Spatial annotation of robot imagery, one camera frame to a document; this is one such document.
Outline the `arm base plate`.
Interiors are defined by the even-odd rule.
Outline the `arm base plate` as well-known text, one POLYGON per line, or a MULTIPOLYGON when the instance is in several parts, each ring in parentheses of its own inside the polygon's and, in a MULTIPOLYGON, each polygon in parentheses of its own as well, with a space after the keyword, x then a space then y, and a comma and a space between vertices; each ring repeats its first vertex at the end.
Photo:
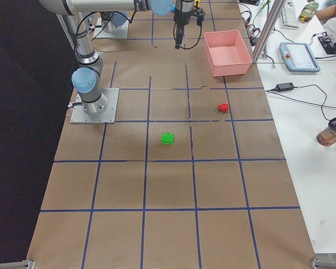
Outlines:
POLYGON ((94 39, 126 39, 128 37, 129 22, 117 27, 110 22, 103 30, 104 26, 105 24, 98 19, 93 35, 94 39))
POLYGON ((101 97, 94 103, 82 102, 77 94, 75 102, 81 104, 73 107, 70 122, 72 124, 114 124, 118 99, 118 88, 101 88, 101 97))

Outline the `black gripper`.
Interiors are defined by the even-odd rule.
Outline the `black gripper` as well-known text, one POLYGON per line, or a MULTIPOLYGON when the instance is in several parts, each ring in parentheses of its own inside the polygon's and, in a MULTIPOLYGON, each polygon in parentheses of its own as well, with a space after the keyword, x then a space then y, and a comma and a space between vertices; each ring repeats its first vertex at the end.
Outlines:
POLYGON ((180 49, 184 26, 195 16, 195 2, 193 0, 177 0, 175 3, 174 23, 175 27, 175 49, 180 49))

